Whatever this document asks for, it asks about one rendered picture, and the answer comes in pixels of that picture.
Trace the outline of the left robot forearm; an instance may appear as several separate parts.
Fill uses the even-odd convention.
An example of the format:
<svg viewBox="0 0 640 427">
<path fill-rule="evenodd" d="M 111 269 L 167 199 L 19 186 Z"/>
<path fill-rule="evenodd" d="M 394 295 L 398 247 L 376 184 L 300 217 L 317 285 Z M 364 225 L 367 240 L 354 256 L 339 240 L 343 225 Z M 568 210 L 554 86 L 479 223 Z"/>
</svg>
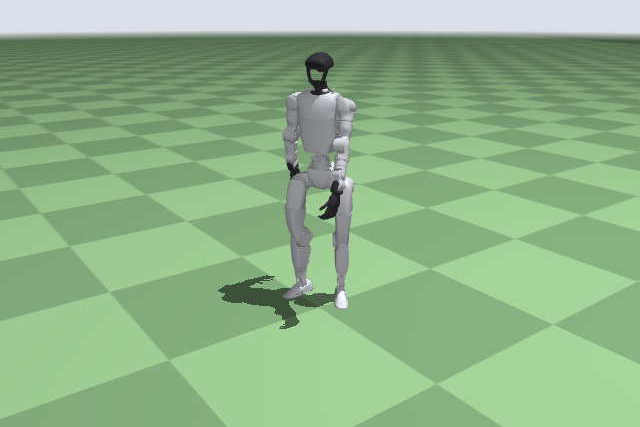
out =
<svg viewBox="0 0 640 427">
<path fill-rule="evenodd" d="M 350 142 L 347 139 L 345 141 L 344 144 L 344 154 L 343 153 L 338 153 L 337 155 L 335 155 L 335 164 L 334 164 L 334 169 L 333 169 L 333 173 L 332 173 L 332 182 L 334 180 L 337 180 L 339 182 L 339 186 L 338 186 L 338 191 L 341 192 L 345 189 L 345 178 L 346 178 L 346 171 L 347 171 L 347 162 L 349 162 L 349 157 L 350 157 Z M 331 182 L 331 186 L 332 186 L 332 182 Z"/>
</svg>

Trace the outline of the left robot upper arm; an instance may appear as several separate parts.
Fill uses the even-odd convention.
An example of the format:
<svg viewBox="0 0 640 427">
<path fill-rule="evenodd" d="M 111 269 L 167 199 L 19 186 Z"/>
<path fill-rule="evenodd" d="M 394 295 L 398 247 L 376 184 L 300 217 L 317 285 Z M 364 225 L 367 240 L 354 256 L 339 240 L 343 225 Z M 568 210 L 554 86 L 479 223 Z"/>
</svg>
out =
<svg viewBox="0 0 640 427">
<path fill-rule="evenodd" d="M 333 141 L 333 150 L 335 152 L 344 153 L 344 144 L 350 136 L 353 128 L 354 115 L 356 113 L 356 104 L 347 98 L 336 97 L 336 108 L 340 113 L 339 116 L 339 138 Z"/>
</svg>

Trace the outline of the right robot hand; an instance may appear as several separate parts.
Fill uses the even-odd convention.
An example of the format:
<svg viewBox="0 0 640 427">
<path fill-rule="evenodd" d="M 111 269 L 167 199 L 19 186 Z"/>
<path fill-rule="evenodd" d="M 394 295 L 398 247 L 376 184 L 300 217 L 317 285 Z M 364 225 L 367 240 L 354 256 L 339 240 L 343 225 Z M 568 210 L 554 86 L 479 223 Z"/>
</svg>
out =
<svg viewBox="0 0 640 427">
<path fill-rule="evenodd" d="M 295 168 L 293 168 L 293 165 L 292 165 L 291 163 L 287 163 L 287 167 L 288 167 L 288 170 L 291 172 L 291 173 L 290 173 L 290 177 L 291 177 L 291 178 L 292 178 L 295 174 L 297 174 L 297 173 L 299 173 L 299 172 L 300 172 L 300 170 L 299 170 L 299 168 L 298 168 L 298 167 L 299 167 L 299 164 L 297 164 L 297 166 L 296 166 Z M 290 178 L 290 180 L 291 180 L 291 178 Z"/>
</svg>

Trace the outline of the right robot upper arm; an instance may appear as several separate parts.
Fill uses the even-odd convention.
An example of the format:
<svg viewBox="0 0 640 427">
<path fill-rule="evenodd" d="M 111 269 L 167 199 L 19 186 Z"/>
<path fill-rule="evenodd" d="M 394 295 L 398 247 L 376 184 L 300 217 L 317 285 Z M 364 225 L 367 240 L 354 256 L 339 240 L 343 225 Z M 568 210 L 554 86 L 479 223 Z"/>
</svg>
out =
<svg viewBox="0 0 640 427">
<path fill-rule="evenodd" d="M 295 92 L 289 95 L 286 98 L 285 104 L 287 107 L 286 111 L 286 120 L 288 127 L 283 132 L 283 139 L 289 142 L 296 142 L 300 134 L 298 132 L 298 109 L 297 109 L 297 99 L 301 92 Z"/>
</svg>

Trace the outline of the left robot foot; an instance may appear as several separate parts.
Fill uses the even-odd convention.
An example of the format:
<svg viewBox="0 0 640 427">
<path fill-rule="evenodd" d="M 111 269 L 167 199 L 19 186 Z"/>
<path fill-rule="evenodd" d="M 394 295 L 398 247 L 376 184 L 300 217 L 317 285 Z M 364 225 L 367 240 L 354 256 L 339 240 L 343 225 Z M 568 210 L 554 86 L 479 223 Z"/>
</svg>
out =
<svg viewBox="0 0 640 427">
<path fill-rule="evenodd" d="M 345 292 L 344 292 L 345 291 Z M 337 291 L 337 286 L 335 288 L 335 299 L 334 304 L 337 309 L 347 309 L 348 308 L 348 299 L 346 295 L 346 289 L 342 291 L 342 287 Z"/>
</svg>

